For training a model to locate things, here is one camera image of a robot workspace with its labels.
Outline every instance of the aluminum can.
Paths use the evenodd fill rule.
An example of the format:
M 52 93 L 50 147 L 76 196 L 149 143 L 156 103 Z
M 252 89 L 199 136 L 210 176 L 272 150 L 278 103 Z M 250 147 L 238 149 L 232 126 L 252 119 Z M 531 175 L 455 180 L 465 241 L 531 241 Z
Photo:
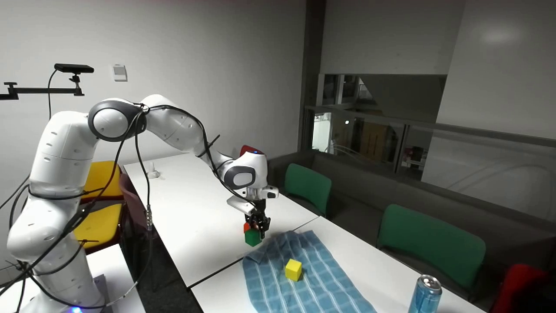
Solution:
M 436 313 L 439 296 L 439 282 L 431 276 L 420 276 L 415 284 L 410 313 Z

